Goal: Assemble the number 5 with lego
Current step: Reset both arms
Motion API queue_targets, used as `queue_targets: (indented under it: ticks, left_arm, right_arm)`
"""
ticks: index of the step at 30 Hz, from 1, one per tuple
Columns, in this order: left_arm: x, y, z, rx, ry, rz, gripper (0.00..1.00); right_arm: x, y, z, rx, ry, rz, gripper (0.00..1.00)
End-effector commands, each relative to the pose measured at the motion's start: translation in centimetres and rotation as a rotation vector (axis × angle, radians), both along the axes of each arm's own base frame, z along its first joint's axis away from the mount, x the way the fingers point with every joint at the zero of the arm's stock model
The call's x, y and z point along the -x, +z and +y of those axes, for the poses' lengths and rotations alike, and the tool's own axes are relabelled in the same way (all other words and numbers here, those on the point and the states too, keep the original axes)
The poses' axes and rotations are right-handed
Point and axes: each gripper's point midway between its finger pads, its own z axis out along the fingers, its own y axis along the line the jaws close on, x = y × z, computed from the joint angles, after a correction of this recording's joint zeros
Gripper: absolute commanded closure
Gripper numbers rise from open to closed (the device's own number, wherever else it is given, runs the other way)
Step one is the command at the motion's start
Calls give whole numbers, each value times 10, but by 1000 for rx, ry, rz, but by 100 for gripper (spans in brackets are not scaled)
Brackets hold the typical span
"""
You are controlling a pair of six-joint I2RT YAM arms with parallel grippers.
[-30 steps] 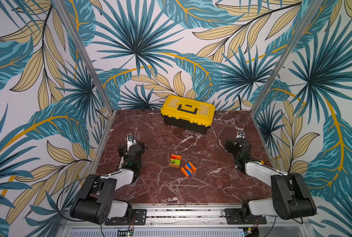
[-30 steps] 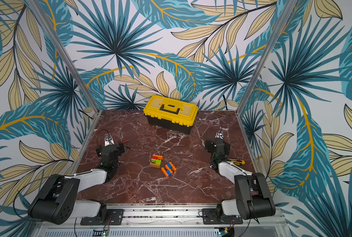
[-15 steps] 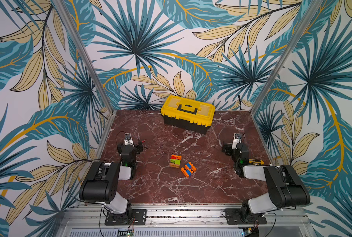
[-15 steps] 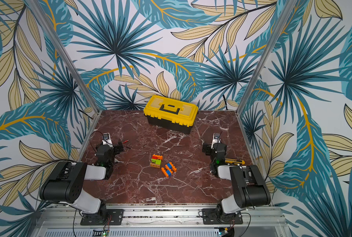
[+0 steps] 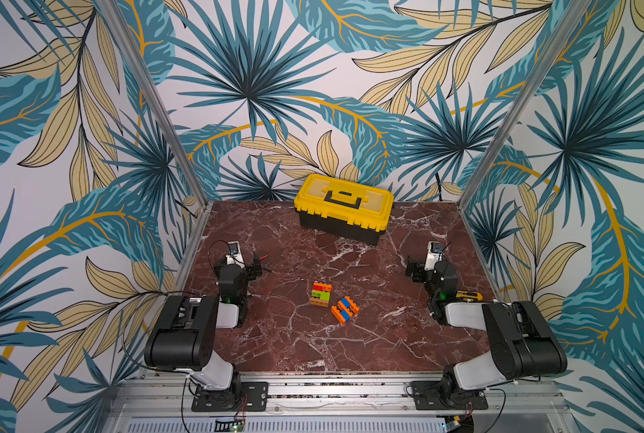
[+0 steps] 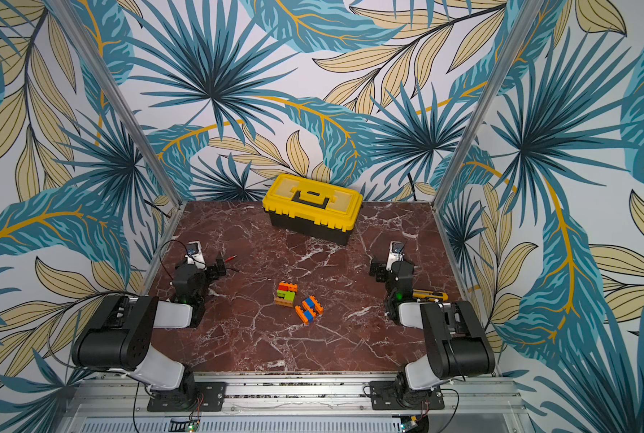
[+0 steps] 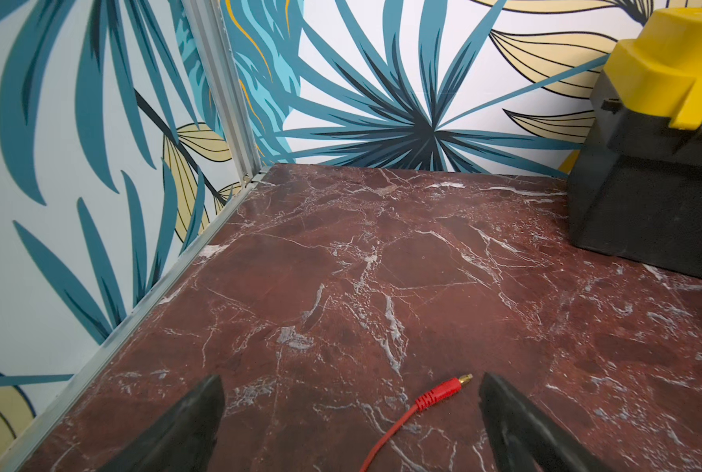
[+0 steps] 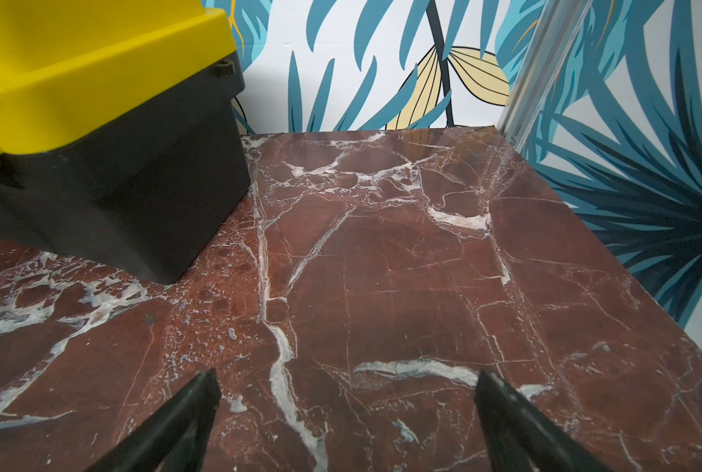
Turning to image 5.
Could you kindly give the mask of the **tan 2x4 brick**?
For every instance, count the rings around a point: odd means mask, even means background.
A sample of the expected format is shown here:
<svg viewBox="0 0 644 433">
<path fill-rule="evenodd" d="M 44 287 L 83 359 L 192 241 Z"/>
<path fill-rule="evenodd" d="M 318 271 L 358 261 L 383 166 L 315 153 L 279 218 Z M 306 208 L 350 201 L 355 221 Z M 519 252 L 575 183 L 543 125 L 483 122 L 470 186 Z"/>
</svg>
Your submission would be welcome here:
<svg viewBox="0 0 644 433">
<path fill-rule="evenodd" d="M 313 306 L 323 307 L 323 308 L 327 308 L 327 307 L 328 307 L 328 301 L 324 301 L 323 299 L 315 299 L 315 298 L 311 298 L 311 299 L 309 300 L 309 302 L 310 302 L 310 304 L 311 304 L 311 305 L 313 305 Z"/>
</svg>

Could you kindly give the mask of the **orange 2x4 brick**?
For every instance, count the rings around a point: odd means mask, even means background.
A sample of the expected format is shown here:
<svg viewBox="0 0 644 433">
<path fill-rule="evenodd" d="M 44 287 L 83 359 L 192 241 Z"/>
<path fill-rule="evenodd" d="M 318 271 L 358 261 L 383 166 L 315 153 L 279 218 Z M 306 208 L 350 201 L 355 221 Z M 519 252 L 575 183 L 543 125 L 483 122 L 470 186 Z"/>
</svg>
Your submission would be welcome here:
<svg viewBox="0 0 644 433">
<path fill-rule="evenodd" d="M 324 290 L 325 292 L 332 292 L 332 285 L 325 283 L 313 283 L 313 289 Z"/>
<path fill-rule="evenodd" d="M 337 306 L 338 308 L 340 308 L 340 309 L 344 309 L 345 311 L 347 311 L 347 312 L 349 313 L 349 315 L 351 316 L 351 319 L 352 319 L 352 317 L 354 317 L 354 313 L 353 313 L 351 310 L 349 310 L 349 308 L 347 308 L 347 307 L 344 305 L 344 303 L 342 302 L 342 300 L 341 300 L 341 301 L 338 301 L 338 304 L 337 304 L 336 306 Z"/>
<path fill-rule="evenodd" d="M 347 324 L 347 321 L 349 321 L 350 319 L 348 313 L 344 309 L 340 309 L 337 306 L 333 306 L 331 308 L 331 312 L 341 325 Z"/>
<path fill-rule="evenodd" d="M 356 305 L 356 303 L 354 303 L 354 301 L 352 301 L 352 303 L 353 305 L 349 308 L 349 310 L 351 310 L 354 314 L 357 314 L 360 311 L 360 308 L 358 308 L 358 306 Z"/>
</svg>

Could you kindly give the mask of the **green 2x4 brick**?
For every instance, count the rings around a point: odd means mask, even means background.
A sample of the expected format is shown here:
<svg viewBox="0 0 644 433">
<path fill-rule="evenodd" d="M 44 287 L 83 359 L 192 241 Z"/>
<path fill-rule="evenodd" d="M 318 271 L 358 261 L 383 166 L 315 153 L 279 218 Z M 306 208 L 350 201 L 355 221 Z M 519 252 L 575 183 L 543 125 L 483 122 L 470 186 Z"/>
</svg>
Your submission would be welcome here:
<svg viewBox="0 0 644 433">
<path fill-rule="evenodd" d="M 329 299 L 330 299 L 330 293 L 329 293 L 329 292 L 326 292 L 326 293 L 323 293 L 323 294 L 321 294 L 321 295 L 312 295 L 312 294 L 311 294 L 311 298 L 315 298 L 315 299 L 323 299 L 324 301 L 329 301 Z"/>
</svg>

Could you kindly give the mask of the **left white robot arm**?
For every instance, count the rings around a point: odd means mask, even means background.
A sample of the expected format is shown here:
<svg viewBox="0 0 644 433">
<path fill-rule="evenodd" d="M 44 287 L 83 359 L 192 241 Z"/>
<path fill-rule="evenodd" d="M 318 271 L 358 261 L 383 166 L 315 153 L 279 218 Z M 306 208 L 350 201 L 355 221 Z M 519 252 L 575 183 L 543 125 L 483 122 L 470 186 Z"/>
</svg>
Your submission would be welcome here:
<svg viewBox="0 0 644 433">
<path fill-rule="evenodd" d="M 249 264 L 233 256 L 216 266 L 216 296 L 168 297 L 143 353 L 147 368 L 184 373 L 210 393 L 234 392 L 235 367 L 215 350 L 219 329 L 240 328 L 248 312 L 248 285 L 262 276 L 261 258 Z"/>
</svg>

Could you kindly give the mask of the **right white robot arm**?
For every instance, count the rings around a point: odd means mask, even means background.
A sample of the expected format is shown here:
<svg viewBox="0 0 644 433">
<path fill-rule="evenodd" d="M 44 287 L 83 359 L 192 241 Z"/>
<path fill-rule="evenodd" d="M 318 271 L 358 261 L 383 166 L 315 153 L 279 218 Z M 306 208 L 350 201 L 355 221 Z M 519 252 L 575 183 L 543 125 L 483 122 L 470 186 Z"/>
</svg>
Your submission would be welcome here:
<svg viewBox="0 0 644 433">
<path fill-rule="evenodd" d="M 406 275 L 426 290 L 432 319 L 484 331 L 488 338 L 484 354 L 446 368 L 438 384 L 442 398 L 567 370 L 567 356 L 534 302 L 481 301 L 477 292 L 459 290 L 457 268 L 445 260 L 409 261 Z"/>
</svg>

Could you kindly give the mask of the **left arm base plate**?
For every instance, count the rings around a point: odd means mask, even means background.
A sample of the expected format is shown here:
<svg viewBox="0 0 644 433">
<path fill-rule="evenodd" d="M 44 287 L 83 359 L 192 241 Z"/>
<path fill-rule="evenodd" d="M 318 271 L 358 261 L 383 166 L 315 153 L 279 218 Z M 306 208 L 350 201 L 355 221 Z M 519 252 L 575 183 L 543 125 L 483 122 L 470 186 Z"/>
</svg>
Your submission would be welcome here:
<svg viewBox="0 0 644 433">
<path fill-rule="evenodd" d="M 233 382 L 224 391 L 199 389 L 191 405 L 194 412 L 264 412 L 268 402 L 267 382 Z"/>
</svg>

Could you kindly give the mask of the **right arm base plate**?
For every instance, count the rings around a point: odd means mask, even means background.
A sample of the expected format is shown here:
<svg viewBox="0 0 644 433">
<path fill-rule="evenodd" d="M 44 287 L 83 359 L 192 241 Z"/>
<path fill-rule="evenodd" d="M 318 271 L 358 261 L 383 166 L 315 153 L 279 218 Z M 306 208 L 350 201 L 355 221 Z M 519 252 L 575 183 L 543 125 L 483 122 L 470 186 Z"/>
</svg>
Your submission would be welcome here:
<svg viewBox="0 0 644 433">
<path fill-rule="evenodd" d="M 442 381 L 410 382 L 409 395 L 417 411 L 482 411 L 488 402 L 482 390 L 464 391 Z"/>
</svg>

